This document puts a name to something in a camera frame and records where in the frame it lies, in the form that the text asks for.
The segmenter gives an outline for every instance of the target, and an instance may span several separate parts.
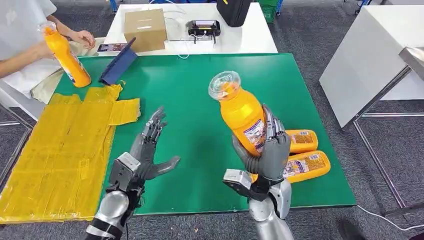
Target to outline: orange bottle lying down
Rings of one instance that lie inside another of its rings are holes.
[[[47,21],[38,26],[38,31],[43,34],[48,48],[59,61],[73,85],[77,88],[89,85],[92,82],[90,75],[78,58],[72,54],[68,40],[57,31],[56,25]]]
[[[318,138],[312,130],[286,130],[291,138],[290,153],[300,154],[309,151],[317,150]]]
[[[283,176],[290,183],[297,183],[322,176],[330,171],[329,158],[323,151],[309,151],[288,157]],[[257,174],[250,174],[252,182],[258,179]]]

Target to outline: beige cloth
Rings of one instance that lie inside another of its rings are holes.
[[[70,41],[69,44],[70,50],[76,56],[97,56],[97,49],[99,48],[99,45],[103,44],[104,42],[104,37],[96,38],[95,47],[90,50],[85,49],[81,43]],[[48,104],[63,74],[64,70],[61,68],[50,76],[46,77],[42,82],[40,82],[31,90],[32,97],[40,102]]]

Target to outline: green crate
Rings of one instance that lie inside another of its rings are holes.
[[[267,23],[273,23],[276,15],[277,7],[272,5],[261,5],[263,16]]]
[[[268,5],[276,7],[278,5],[278,0],[256,0],[261,6]]]

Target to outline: yellow tape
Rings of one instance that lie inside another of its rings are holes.
[[[98,205],[115,125],[135,122],[140,100],[116,101],[122,87],[55,94],[0,195],[0,223],[90,220]]]

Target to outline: green table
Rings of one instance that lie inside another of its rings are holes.
[[[81,62],[91,75],[90,87],[112,57],[86,57]],[[110,153],[103,187],[109,179],[113,160],[130,150],[146,120],[164,106],[168,125],[157,145],[155,161],[174,155],[181,161],[176,169],[146,183],[144,206],[137,214],[176,214],[239,211],[248,208],[245,197],[237,195],[221,179],[227,168],[243,169],[231,144],[231,131],[220,114],[219,103],[208,95],[212,77],[222,71],[236,71],[241,85],[266,103],[287,129],[310,129],[318,136],[318,149],[331,162],[324,176],[292,185],[291,206],[324,207],[356,204],[342,168],[327,137],[291,54],[222,54],[141,56],[121,76],[126,82],[119,100],[140,98],[142,115],[137,122],[118,126]],[[87,87],[75,88],[63,75],[56,93],[79,94]]]

